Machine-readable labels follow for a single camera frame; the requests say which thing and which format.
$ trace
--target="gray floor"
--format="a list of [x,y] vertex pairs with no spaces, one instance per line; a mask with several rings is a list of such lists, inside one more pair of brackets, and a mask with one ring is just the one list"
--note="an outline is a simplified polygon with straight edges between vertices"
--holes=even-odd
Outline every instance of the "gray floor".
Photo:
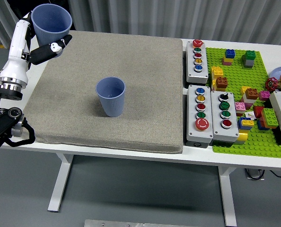
[[[7,50],[0,49],[0,68]],[[0,149],[0,227],[83,227],[86,219],[223,227],[217,168],[75,156],[59,213],[47,211],[55,154]],[[231,175],[239,227],[281,227],[281,179]]]

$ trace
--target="red button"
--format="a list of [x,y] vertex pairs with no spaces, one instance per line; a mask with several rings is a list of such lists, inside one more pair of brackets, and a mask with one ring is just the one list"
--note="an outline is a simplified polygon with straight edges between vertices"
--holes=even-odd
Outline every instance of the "red button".
[[232,122],[228,119],[225,119],[221,122],[221,126],[224,128],[224,129],[229,129],[231,128],[232,126]]
[[199,130],[206,130],[209,127],[209,122],[204,118],[198,118],[195,121],[195,126]]
[[193,46],[194,47],[201,47],[203,44],[202,40],[199,40],[199,39],[194,39],[193,40]]
[[196,53],[194,55],[194,59],[201,59],[202,58],[202,55],[200,53]]
[[205,106],[205,104],[199,103],[199,104],[196,105],[195,108],[196,108],[197,111],[202,111],[202,112],[204,112],[205,109],[206,109],[206,106]]

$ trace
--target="blue plastic cup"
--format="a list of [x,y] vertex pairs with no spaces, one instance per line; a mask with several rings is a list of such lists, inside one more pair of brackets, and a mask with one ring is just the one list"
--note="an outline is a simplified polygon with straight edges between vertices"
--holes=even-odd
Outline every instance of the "blue plastic cup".
[[68,35],[72,25],[72,18],[68,11],[54,4],[35,7],[31,19],[39,46],[62,39]]
[[107,77],[96,85],[96,92],[109,117],[118,117],[123,112],[126,85],[117,77]]

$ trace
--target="white metal table frame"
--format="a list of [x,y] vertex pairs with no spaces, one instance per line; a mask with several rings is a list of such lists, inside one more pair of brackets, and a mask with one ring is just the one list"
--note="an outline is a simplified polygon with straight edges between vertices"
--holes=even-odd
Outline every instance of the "white metal table frame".
[[[189,40],[182,39],[183,51],[185,50],[186,43]],[[267,45],[267,44],[247,44],[247,43],[233,43],[233,42],[220,42],[220,41],[204,41],[207,47],[225,48],[235,50],[255,50],[259,51],[263,59],[266,71],[268,74],[277,67],[281,66],[281,46]],[[37,47],[36,39],[32,40],[32,47]],[[26,89],[22,90],[23,99],[19,102],[11,100],[1,100],[0,106],[3,108],[11,108],[14,105],[25,108],[43,70],[47,63],[44,62],[40,65],[32,65],[27,72],[29,83]],[[186,95],[186,89],[183,89],[183,94]],[[125,159],[137,159],[159,162],[173,162],[185,163],[194,165],[209,165],[218,166],[220,187],[223,201],[224,217],[226,226],[237,226],[236,216],[234,211],[233,196],[230,184],[230,173],[236,168],[255,168],[255,169],[272,169],[281,170],[281,158],[271,157],[255,157],[243,156],[235,154],[221,154],[214,153],[212,147],[206,149],[183,147],[181,154],[160,154],[148,153],[139,151],[127,151],[109,148],[89,148],[64,144],[43,144],[35,142],[34,144],[24,145],[18,148],[11,148],[8,145],[3,145],[2,148],[52,152],[56,153],[61,159],[60,171],[55,183],[52,197],[49,203],[48,210],[58,212],[61,204],[61,198],[66,186],[67,177],[70,172],[70,166],[74,155],[96,156],[96,157],[113,157]]]

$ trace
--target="brown lego brick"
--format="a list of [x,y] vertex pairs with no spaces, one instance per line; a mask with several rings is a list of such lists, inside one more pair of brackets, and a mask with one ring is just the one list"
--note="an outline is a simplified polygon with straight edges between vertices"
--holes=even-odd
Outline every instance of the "brown lego brick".
[[258,91],[256,88],[248,88],[245,92],[247,99],[258,99]]
[[216,87],[217,88],[226,88],[228,86],[228,80],[226,77],[217,77],[216,78]]

